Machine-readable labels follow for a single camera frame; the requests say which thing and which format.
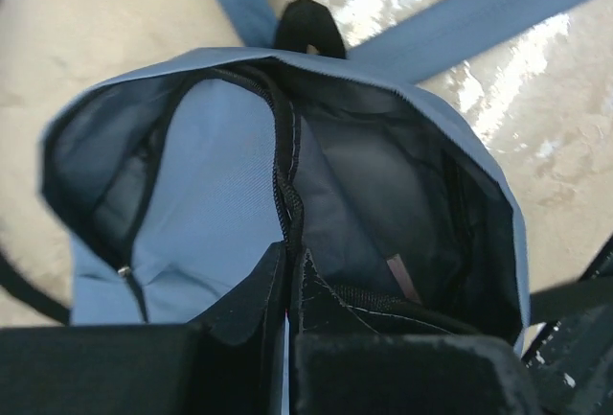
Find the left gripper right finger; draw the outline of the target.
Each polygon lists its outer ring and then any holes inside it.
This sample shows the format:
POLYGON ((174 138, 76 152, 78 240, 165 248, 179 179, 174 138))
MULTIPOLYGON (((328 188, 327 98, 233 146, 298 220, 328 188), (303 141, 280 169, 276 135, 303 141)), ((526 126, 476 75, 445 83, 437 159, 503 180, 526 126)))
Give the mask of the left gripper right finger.
POLYGON ((290 310, 292 414, 538 414, 524 365, 506 342, 426 334, 411 317, 348 305, 296 264, 290 310))

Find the blue student backpack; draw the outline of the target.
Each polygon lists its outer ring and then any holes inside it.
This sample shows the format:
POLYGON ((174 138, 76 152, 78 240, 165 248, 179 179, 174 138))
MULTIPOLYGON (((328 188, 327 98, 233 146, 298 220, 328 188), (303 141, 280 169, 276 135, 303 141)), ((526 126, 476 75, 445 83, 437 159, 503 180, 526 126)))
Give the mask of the blue student backpack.
POLYGON ((76 265, 69 326, 180 325, 285 249, 282 410, 296 264, 426 334, 533 324, 525 222, 465 119, 420 83, 586 0, 442 0, 347 49, 329 10, 218 0, 238 48, 101 82, 49 124, 41 193, 76 265), (386 261, 399 254, 421 305, 386 261))

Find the pink cover book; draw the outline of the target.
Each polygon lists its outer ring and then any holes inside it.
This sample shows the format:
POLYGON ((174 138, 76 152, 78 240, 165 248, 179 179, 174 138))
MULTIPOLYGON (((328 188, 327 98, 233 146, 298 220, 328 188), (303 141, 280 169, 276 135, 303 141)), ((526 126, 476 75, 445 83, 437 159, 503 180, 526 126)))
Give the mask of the pink cover book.
POLYGON ((413 303, 421 305, 422 301, 420 299, 419 293, 415 288, 408 268, 406 267, 404 261, 401 259, 400 255, 395 254, 394 256, 389 258, 386 263, 395 280, 397 281, 397 284, 401 289, 404 297, 413 303))

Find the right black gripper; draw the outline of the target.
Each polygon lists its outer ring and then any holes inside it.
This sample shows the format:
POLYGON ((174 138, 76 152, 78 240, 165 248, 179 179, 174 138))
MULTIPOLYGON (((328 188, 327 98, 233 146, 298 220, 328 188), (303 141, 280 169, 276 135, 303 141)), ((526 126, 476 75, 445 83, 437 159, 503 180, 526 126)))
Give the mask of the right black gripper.
POLYGON ((532 295, 546 322, 523 356, 545 414, 612 412, 612 241, 576 282, 532 295))

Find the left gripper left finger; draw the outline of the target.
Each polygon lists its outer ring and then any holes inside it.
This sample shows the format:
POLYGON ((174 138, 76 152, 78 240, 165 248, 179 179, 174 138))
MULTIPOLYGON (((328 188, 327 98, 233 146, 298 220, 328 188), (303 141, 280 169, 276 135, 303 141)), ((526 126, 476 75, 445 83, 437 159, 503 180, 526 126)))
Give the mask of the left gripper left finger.
POLYGON ((8 262, 1 285, 55 320, 1 332, 5 414, 278 414, 285 249, 180 325, 69 326, 68 311, 8 262))

